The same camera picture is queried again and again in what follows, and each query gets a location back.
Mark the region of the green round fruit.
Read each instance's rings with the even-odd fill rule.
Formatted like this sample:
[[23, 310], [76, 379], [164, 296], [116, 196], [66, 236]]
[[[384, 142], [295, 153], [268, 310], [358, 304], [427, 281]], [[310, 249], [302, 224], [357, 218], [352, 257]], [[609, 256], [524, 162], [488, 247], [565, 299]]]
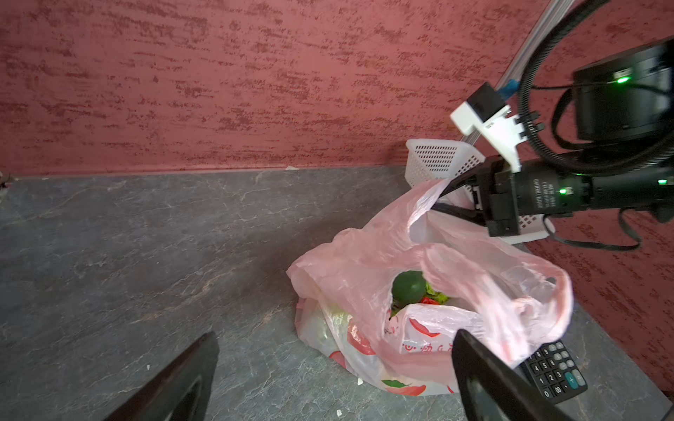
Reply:
[[421, 303], [427, 292], [427, 281], [420, 271], [400, 273], [393, 281], [391, 295], [398, 308]]

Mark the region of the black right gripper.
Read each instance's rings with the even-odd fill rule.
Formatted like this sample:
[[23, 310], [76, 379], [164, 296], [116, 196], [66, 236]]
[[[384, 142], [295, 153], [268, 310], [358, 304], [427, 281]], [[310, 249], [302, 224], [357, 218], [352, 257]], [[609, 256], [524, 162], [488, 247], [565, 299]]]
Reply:
[[[477, 189], [481, 210], [441, 202], [464, 187]], [[521, 233], [521, 217], [569, 217], [588, 210], [592, 198], [593, 179], [588, 175], [563, 173], [543, 161], [525, 162], [514, 173], [504, 160], [489, 159], [474, 175], [451, 181], [431, 210], [486, 226], [492, 237], [510, 237]]]

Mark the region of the pink printed plastic bag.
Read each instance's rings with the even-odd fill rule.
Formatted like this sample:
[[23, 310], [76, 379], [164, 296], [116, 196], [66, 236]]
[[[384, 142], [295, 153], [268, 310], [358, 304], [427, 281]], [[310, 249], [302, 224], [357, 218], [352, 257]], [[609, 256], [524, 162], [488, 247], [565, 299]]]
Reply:
[[446, 186], [434, 180], [413, 188], [287, 272], [298, 294], [300, 340], [393, 394], [456, 393], [459, 331], [514, 367], [570, 324], [568, 274], [437, 212]]

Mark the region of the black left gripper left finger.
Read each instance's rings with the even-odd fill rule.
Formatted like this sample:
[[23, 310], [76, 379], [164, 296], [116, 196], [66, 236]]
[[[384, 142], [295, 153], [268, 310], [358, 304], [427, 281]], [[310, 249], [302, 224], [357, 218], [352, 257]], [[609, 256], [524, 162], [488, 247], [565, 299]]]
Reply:
[[214, 332], [202, 335], [108, 420], [203, 420], [219, 359]]

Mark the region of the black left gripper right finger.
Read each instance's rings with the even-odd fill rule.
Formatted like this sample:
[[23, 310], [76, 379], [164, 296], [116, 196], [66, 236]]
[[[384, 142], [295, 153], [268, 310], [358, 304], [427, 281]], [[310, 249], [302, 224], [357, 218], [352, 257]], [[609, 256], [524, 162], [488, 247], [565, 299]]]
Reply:
[[468, 420], [571, 421], [465, 329], [457, 331], [452, 361]]

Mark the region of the red fruit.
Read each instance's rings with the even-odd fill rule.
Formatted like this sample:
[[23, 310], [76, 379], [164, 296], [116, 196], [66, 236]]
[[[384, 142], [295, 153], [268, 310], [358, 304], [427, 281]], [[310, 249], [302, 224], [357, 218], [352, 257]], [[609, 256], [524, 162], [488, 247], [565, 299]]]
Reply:
[[421, 303], [423, 303], [423, 305], [440, 305], [440, 303], [433, 300], [432, 298], [428, 298], [427, 296], [422, 298]]

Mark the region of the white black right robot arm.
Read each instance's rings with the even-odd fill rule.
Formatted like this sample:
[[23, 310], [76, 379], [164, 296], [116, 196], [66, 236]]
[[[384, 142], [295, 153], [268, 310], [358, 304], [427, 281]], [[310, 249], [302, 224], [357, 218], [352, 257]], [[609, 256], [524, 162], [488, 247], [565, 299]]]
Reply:
[[673, 144], [673, 42], [661, 40], [597, 61], [573, 74], [550, 122], [556, 129], [567, 107], [576, 114], [577, 142], [560, 140], [559, 167], [521, 161], [523, 119], [505, 99], [482, 85], [453, 113], [463, 133], [479, 132], [497, 151], [456, 177], [446, 194], [470, 192], [464, 208], [438, 201], [434, 210], [484, 226], [493, 237], [520, 233], [524, 216], [569, 217], [576, 212], [616, 209], [649, 212], [666, 223], [673, 217], [673, 157], [628, 166], [628, 159]]

